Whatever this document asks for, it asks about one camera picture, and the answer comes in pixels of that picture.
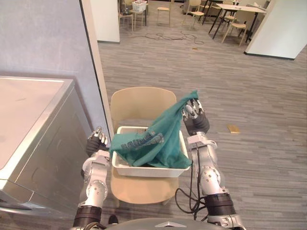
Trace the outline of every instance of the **white table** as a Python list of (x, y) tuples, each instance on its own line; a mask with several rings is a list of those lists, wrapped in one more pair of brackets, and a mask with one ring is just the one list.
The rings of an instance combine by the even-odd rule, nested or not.
[[(217, 27), (217, 29), (216, 29), (216, 31), (215, 31), (215, 33), (214, 33), (212, 39), (214, 39), (215, 35), (217, 34), (217, 31), (219, 30), (219, 28), (220, 28), (222, 22), (224, 21), (224, 18), (225, 18), (225, 16), (226, 16), (227, 12), (248, 11), (248, 12), (254, 12), (254, 13), (255, 13), (255, 17), (254, 17), (253, 23), (252, 23), (252, 25), (251, 25), (251, 27), (250, 27), (250, 30), (249, 30), (249, 32), (248, 32), (248, 37), (247, 37), (247, 39), (246, 39), (246, 42), (247, 42), (247, 40), (249, 39), (249, 37), (250, 37), (250, 35), (251, 35), (251, 31), (252, 31), (252, 29), (253, 29), (253, 27), (254, 27), (254, 24), (255, 24), (255, 21), (256, 21), (256, 18), (257, 18), (258, 13), (265, 13), (265, 11), (263, 11), (263, 10), (261, 10), (261, 9), (259, 9), (259, 8), (256, 8), (256, 7), (250, 7), (250, 6), (234, 6), (234, 5), (227, 5), (227, 4), (217, 4), (217, 5), (218, 5), (219, 7), (221, 7), (220, 12), (219, 12), (218, 15), (221, 14), (222, 10), (224, 10), (225, 13), (224, 13), (224, 15), (222, 16), (221, 21), (220, 21), (220, 23), (219, 23), (219, 25), (218, 25), (218, 27)], [(214, 27), (214, 25), (215, 25), (215, 23), (216, 23), (216, 21), (217, 21), (217, 18), (218, 18), (218, 17), (216, 17), (216, 19), (214, 20), (214, 23), (213, 23), (213, 25), (212, 25), (212, 27), (211, 27), (211, 29), (210, 29), (210, 31), (209, 31), (209, 34), (210, 34), (211, 30), (213, 29), (213, 27)]]
[[(205, 2), (205, 4), (204, 4), (204, 7), (203, 7), (203, 9), (202, 9), (202, 12), (203, 13), (205, 13), (205, 9), (206, 9), (206, 5), (207, 5), (207, 3), (208, 2), (210, 2), (209, 3), (209, 7), (208, 7), (208, 9), (207, 9), (207, 11), (206, 11), (206, 14), (204, 15), (204, 17), (203, 17), (203, 20), (202, 20), (202, 25), (204, 24), (204, 22), (205, 22), (205, 20), (206, 20), (206, 18), (207, 18), (207, 16), (208, 16), (208, 12), (209, 12), (209, 9), (210, 9), (210, 7), (211, 7), (211, 5), (212, 5), (212, 3), (223, 3), (223, 0), (206, 0), (206, 2)], [(238, 5), (240, 2), (241, 2), (241, 0), (233, 0), (232, 1), (233, 3), (234, 3), (234, 5)]]

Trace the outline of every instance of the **silver robot arm segment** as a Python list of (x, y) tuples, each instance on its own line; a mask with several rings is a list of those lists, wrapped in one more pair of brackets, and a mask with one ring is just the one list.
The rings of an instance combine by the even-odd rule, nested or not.
[(82, 166), (84, 185), (80, 192), (80, 203), (72, 230), (83, 230), (100, 225), (103, 201), (107, 196), (106, 175), (109, 168), (109, 152), (105, 149), (107, 138), (98, 127), (88, 138), (87, 153), (90, 156)]
[(194, 99), (190, 104), (187, 104), (182, 112), (183, 121), (190, 134), (188, 143), (192, 146), (196, 175), (200, 171), (200, 185), (208, 210), (208, 223), (224, 228), (246, 230), (225, 187), (224, 175), (217, 166), (215, 153), (217, 145), (215, 141), (206, 137), (210, 126), (201, 103), (198, 99)]

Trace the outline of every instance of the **teal cloth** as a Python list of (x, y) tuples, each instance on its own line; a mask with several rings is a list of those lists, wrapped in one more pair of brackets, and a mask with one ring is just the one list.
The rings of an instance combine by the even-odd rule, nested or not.
[(179, 145), (182, 109), (189, 99), (198, 98), (197, 91), (186, 95), (165, 110), (143, 133), (116, 134), (110, 153), (116, 151), (129, 165), (184, 169), (191, 165)]

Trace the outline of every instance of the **stainless steel appliance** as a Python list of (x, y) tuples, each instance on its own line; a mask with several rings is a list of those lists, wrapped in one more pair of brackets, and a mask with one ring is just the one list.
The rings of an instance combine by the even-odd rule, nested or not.
[(0, 210), (73, 218), (90, 133), (73, 80), (0, 76)]

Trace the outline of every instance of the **white tray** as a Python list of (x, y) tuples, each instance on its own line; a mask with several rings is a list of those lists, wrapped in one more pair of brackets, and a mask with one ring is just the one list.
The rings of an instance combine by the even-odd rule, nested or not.
[[(129, 132), (144, 132), (147, 127), (137, 126), (121, 126), (118, 128), (117, 133)], [(181, 131), (179, 131), (180, 147), (183, 154), (188, 157), (186, 145)], [(168, 169), (156, 167), (130, 167), (115, 151), (113, 152), (112, 165), (117, 169), (119, 175), (124, 176), (142, 176), (142, 177), (179, 177), (184, 171), (189, 170), (190, 167), (185, 169)]]

